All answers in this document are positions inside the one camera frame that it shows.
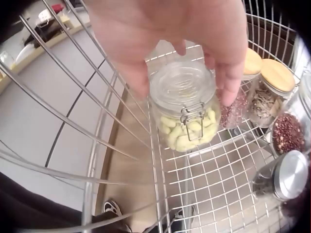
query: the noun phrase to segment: white container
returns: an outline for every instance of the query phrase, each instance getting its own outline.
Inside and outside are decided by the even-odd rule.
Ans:
[[[186,152],[209,143],[220,104],[214,75],[199,62],[173,62],[150,77],[152,110],[167,145]]]

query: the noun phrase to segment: hand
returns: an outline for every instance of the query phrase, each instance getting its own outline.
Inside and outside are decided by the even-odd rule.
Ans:
[[[205,65],[216,71],[229,106],[240,87],[248,46],[246,15],[239,0],[88,0],[97,40],[129,86],[141,97],[149,92],[144,59],[159,40],[180,54],[185,41],[202,45]]]

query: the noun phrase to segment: jar lid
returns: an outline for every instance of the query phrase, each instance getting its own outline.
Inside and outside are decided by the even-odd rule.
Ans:
[[[183,107],[207,103],[215,90],[215,76],[197,61],[169,63],[150,80],[152,101],[174,116],[180,116]]]
[[[274,188],[278,197],[289,200],[298,197],[308,179],[308,161],[297,150],[285,154],[274,173]]]
[[[281,92],[290,92],[295,87],[291,71],[276,60],[263,59],[261,74],[267,83]]]
[[[243,75],[255,75],[262,69],[262,59],[258,53],[248,48],[246,52]]]

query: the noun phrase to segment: metal lid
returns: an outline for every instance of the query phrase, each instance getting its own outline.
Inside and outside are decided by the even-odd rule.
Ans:
[[[197,61],[172,62],[150,81],[150,98],[161,110],[173,116],[180,116],[183,107],[207,103],[215,90],[214,75]]]
[[[276,195],[283,200],[298,197],[307,183],[308,172],[307,159],[301,152],[292,150],[285,154],[274,173]]]

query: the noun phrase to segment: black pants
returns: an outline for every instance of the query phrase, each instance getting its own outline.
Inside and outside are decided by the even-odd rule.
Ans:
[[[106,212],[92,217],[92,222],[117,217]],[[173,222],[172,232],[181,230],[181,221]],[[51,229],[81,225],[81,212],[34,194],[0,173],[0,228],[13,232],[16,228]],[[94,233],[125,233],[125,224],[118,221],[93,230]],[[155,227],[151,233],[157,233]]]

